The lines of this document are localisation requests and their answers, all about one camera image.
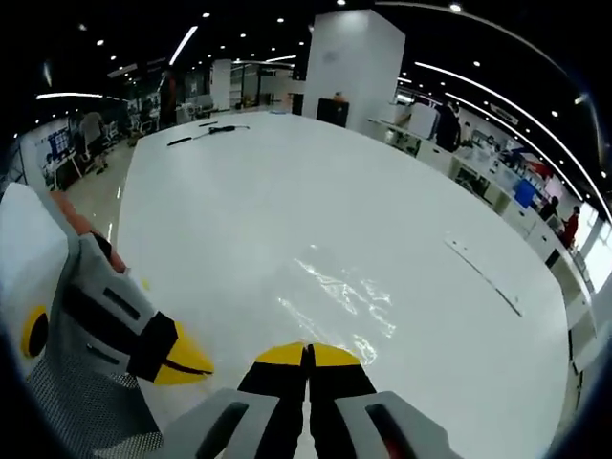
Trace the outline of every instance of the light strip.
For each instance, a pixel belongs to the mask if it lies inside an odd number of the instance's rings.
[[[403,94],[398,94],[396,96],[396,98],[398,98],[398,100],[401,100],[402,102],[406,102],[406,103],[414,102],[414,98],[409,98],[408,96],[405,96]]]
[[[572,184],[572,182],[570,182],[570,179],[567,178],[567,176],[561,171],[561,169],[558,168],[558,166],[548,157],[544,154],[544,152],[542,150],[540,150],[537,146],[534,145],[534,143],[532,141],[530,141],[529,139],[527,139],[525,136],[523,136],[520,132],[518,132],[516,129],[514,129],[512,126],[510,126],[509,124],[507,124],[505,121],[499,119],[498,117],[496,117],[495,115],[492,115],[491,113],[487,112],[486,110],[483,110],[482,108],[480,108],[477,105],[474,105],[471,102],[468,102],[467,100],[463,100],[462,98],[458,98],[457,96],[455,96],[454,94],[451,93],[445,93],[447,96],[449,96],[450,98],[454,98],[462,103],[465,103],[467,106],[474,108],[476,110],[478,110],[479,112],[487,115],[489,118],[496,120],[498,123],[500,123],[502,126],[506,127],[506,129],[514,132],[515,135],[517,135],[520,139],[522,139],[523,141],[525,141],[526,143],[528,143],[531,148],[533,148],[535,151],[537,151],[543,158],[546,158],[546,161],[548,161],[552,167],[555,168],[555,170],[557,171],[558,175],[560,175],[561,177],[563,177],[563,179],[565,179],[565,182],[567,183],[567,185],[569,185],[574,192],[576,193],[576,195],[579,197],[579,199],[582,201],[582,195],[579,193],[579,191],[576,189],[576,187],[574,186],[574,184]]]
[[[551,139],[553,139],[558,144],[558,146],[560,146],[563,149],[563,151],[565,153],[567,153],[567,155],[572,159],[574,164],[578,167],[580,172],[582,172],[582,175],[584,175],[584,177],[586,178],[586,181],[595,190],[595,194],[597,194],[598,199],[600,200],[601,204],[603,205],[603,209],[605,211],[605,214],[608,217],[608,220],[610,222],[612,222],[612,213],[610,213],[610,209],[608,207],[608,204],[606,203],[605,199],[603,199],[603,196],[601,195],[599,189],[597,188],[597,185],[595,185],[595,182],[593,181],[593,179],[591,179],[591,176],[586,172],[586,169],[584,167],[582,167],[582,164],[580,164],[580,162],[574,156],[574,154],[570,151],[570,149],[567,146],[565,146],[565,144],[555,134],[553,134],[549,128],[547,128],[544,124],[542,124],[541,122],[536,120],[532,115],[527,113],[525,110],[523,110],[521,107],[516,105],[514,102],[504,98],[500,94],[497,94],[493,89],[489,89],[487,86],[483,86],[480,83],[472,81],[471,79],[466,78],[464,76],[457,75],[457,74],[455,74],[453,72],[449,72],[448,70],[440,69],[439,67],[434,67],[433,65],[424,64],[423,62],[415,62],[415,64],[418,65],[419,67],[424,67],[424,68],[429,69],[429,70],[435,70],[436,72],[440,72],[442,74],[449,75],[451,77],[459,78],[459,79],[465,81],[466,83],[469,83],[469,84],[471,84],[473,86],[476,86],[477,88],[482,89],[483,91],[486,91],[486,92],[488,92],[489,94],[491,94],[493,96],[496,96],[497,98],[499,98],[499,99],[503,100],[504,102],[506,102],[508,105],[510,105],[515,110],[517,110],[520,113],[522,113],[525,117],[527,117],[529,120],[531,120],[534,124],[539,126],[546,134],[548,134],[550,136]]]
[[[179,47],[176,49],[176,51],[174,52],[174,55],[172,56],[172,58],[170,59],[170,65],[174,65],[174,61],[176,60],[176,58],[179,56],[179,54],[181,53],[181,51],[183,50],[183,48],[185,47],[185,45],[187,44],[187,41],[189,41],[189,39],[191,38],[191,36],[195,33],[195,31],[198,30],[198,26],[193,26],[191,29],[189,29],[187,31],[187,33],[185,34],[185,37],[183,38],[183,41],[181,41],[181,43],[179,44]]]
[[[102,98],[102,94],[86,94],[86,93],[49,93],[39,94],[36,100],[43,98]]]
[[[266,59],[266,62],[276,62],[278,60],[295,59],[297,55],[285,55],[283,57],[275,57],[274,59]]]

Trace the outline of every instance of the white pillar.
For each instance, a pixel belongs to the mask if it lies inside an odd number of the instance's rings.
[[[210,70],[210,96],[215,108],[230,109],[231,60],[215,60]]]
[[[393,101],[402,68],[405,35],[371,10],[317,16],[308,61],[303,115],[317,117],[320,98],[340,91],[350,103],[346,127],[370,134]]]

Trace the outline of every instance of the large white table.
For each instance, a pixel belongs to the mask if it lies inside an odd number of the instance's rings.
[[[119,252],[216,364],[202,384],[142,385],[160,428],[235,387],[268,348],[320,340],[359,356],[378,390],[442,425],[465,459],[542,457],[563,404],[567,322],[525,241],[381,142],[293,115],[219,122],[251,129],[166,146],[202,133],[197,121],[145,137],[123,192]],[[313,456],[307,425],[295,457]]]

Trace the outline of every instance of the black cable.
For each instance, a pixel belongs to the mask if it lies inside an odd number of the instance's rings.
[[[195,141],[196,139],[201,139],[204,136],[210,136],[212,134],[218,134],[220,132],[231,132],[231,131],[235,131],[236,129],[251,129],[248,126],[236,126],[233,124],[230,124],[229,126],[222,126],[222,127],[210,127],[208,129],[208,132],[205,132],[204,134],[200,135],[200,136],[196,136],[196,137],[183,137],[182,139],[179,139],[177,141],[172,141],[170,142],[167,146],[172,146],[172,145],[176,145],[178,143],[183,143],[183,142],[187,142],[187,141]]]

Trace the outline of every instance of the black ceiling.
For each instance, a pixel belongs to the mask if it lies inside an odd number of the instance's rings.
[[[420,2],[447,7],[449,2]],[[494,101],[491,95],[458,79],[419,68],[415,61],[441,67],[471,78],[514,101],[551,129],[580,159],[596,183],[612,191],[612,183],[601,177],[598,135],[589,105],[575,105],[583,93],[590,95],[600,111],[599,128],[612,121],[607,102],[606,61],[609,39],[603,4],[562,7],[553,1],[463,0],[464,11],[486,18],[521,35],[560,64],[569,75],[537,53],[504,33],[445,11],[374,5],[370,0],[312,1],[208,1],[194,2],[61,2],[36,4],[12,2],[12,22],[2,31],[5,67],[5,105],[11,114],[4,126],[4,136],[32,129],[34,120],[49,120],[52,113],[74,110],[83,99],[66,98],[36,101],[46,92],[103,93],[126,97],[131,86],[126,77],[108,77],[119,66],[132,63],[139,70],[132,73],[139,83],[158,74],[146,72],[146,62],[170,59],[189,27],[199,30],[189,41],[175,67],[188,71],[192,66],[209,64],[215,58],[257,59],[297,55],[296,67],[306,66],[310,31],[318,13],[342,9],[373,8],[406,33],[403,71],[414,84],[442,96],[444,91],[473,103]],[[209,12],[210,17],[202,14]],[[276,22],[278,17],[284,22]],[[87,31],[81,31],[79,24]],[[99,39],[103,46],[97,46]],[[117,57],[111,61],[111,55]],[[472,62],[478,60],[481,67]],[[52,86],[43,74],[45,62],[50,68]],[[591,192],[578,168],[549,136],[530,123],[512,107],[498,101],[520,120],[519,130],[529,128],[529,138],[553,160],[564,160],[564,172],[587,192]],[[559,112],[555,119],[551,111]]]

